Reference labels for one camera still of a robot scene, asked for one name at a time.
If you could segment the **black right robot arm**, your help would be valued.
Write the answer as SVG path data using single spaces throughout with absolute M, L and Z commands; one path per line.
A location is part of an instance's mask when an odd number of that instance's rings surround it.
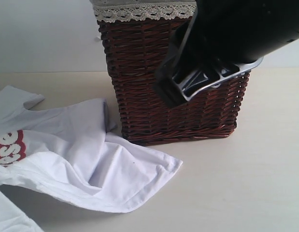
M 299 0 L 199 0 L 172 34 L 154 90 L 168 107 L 180 106 L 298 39 Z

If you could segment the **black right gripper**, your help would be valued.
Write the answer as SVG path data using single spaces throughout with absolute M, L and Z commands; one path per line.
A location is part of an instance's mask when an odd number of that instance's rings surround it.
M 153 89 L 169 108 L 175 108 L 251 71 L 262 60 L 243 63 L 220 57 L 201 36 L 199 23 L 191 19 L 171 35 L 166 56 L 155 71 Z

